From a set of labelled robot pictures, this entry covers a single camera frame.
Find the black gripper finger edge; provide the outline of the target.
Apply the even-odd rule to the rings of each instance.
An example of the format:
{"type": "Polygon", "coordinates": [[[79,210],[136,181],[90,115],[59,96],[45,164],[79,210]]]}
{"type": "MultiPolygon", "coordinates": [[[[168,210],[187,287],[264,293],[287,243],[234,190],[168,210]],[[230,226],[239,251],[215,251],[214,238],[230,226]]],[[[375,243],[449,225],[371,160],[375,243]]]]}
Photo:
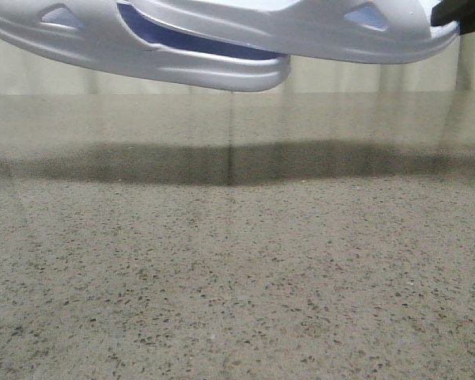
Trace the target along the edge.
{"type": "Polygon", "coordinates": [[[432,26],[452,21],[459,23],[461,35],[475,32],[475,0],[444,0],[432,9],[432,26]]]}

